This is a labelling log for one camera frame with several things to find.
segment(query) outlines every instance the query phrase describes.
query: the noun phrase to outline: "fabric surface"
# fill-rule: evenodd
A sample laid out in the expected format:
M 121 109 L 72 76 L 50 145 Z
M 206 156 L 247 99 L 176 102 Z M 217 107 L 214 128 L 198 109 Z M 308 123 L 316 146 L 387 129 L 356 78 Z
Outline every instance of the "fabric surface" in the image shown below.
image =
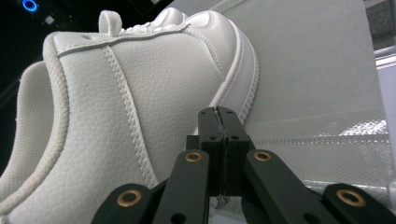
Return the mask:
M 256 148 L 311 189 L 344 182 L 389 205 L 393 164 L 363 1 L 225 2 L 215 9 L 249 37 L 261 65 L 245 124 Z

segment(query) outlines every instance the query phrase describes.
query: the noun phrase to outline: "blue light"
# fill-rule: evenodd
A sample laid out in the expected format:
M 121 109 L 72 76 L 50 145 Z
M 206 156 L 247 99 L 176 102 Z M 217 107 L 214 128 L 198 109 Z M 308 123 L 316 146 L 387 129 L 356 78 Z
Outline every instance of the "blue light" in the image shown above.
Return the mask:
M 31 12 L 36 11 L 38 7 L 37 3 L 34 0 L 23 0 L 22 5 L 26 10 Z

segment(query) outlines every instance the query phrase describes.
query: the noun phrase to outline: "shoe tongue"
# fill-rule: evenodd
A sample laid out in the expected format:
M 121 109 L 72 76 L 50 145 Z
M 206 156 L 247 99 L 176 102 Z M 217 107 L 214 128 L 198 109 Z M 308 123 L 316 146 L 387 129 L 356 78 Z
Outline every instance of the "shoe tongue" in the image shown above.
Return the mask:
M 102 11 L 99 16 L 99 33 L 116 37 L 122 27 L 122 20 L 119 13 L 115 11 Z

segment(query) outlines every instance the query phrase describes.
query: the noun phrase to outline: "white sneaker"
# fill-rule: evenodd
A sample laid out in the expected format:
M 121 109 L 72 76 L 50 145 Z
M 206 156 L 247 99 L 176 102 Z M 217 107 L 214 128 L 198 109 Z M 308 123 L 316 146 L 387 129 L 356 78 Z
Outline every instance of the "white sneaker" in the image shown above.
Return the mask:
M 105 14 L 105 13 L 111 14 L 111 11 L 110 12 L 102 11 L 101 14 Z M 163 27 L 179 25 L 186 19 L 187 19 L 186 14 L 180 12 L 179 10 L 177 10 L 174 7 L 168 7 L 166 9 L 164 9 L 160 14 L 158 14 L 157 18 L 155 18 L 154 21 L 146 22 L 145 24 L 142 24 L 142 25 L 135 25 L 134 27 L 128 28 L 126 30 L 121 29 L 120 33 L 121 34 L 124 34 L 124 33 L 139 34 L 139 33 L 147 33 L 147 32 L 150 33 L 156 29 L 161 29 Z M 108 24 L 108 22 L 105 22 L 104 26 L 102 26 L 101 22 L 99 21 L 99 32 L 100 33 L 107 33 L 108 27 L 107 27 L 106 23 Z
M 256 54 L 217 12 L 139 35 L 54 33 L 23 74 L 17 134 L 0 179 L 1 223 L 89 223 L 115 188 L 170 174 L 197 113 L 222 105 L 246 118 Z

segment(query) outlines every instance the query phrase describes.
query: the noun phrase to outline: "white shoelace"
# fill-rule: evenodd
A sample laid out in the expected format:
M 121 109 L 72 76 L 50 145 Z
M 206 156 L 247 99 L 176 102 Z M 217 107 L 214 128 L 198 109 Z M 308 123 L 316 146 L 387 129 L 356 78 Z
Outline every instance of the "white shoelace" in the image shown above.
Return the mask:
M 144 24 L 141 25 L 135 25 L 133 27 L 129 27 L 126 30 L 125 29 L 121 29 L 120 31 L 120 35 L 123 34 L 133 34 L 133 33 L 155 33 L 155 32 L 160 32 L 163 30 L 167 30 L 169 28 L 175 27 L 174 24 L 170 24 L 164 27 L 157 27 L 157 28 L 152 28 L 151 27 L 151 22 L 146 22 Z

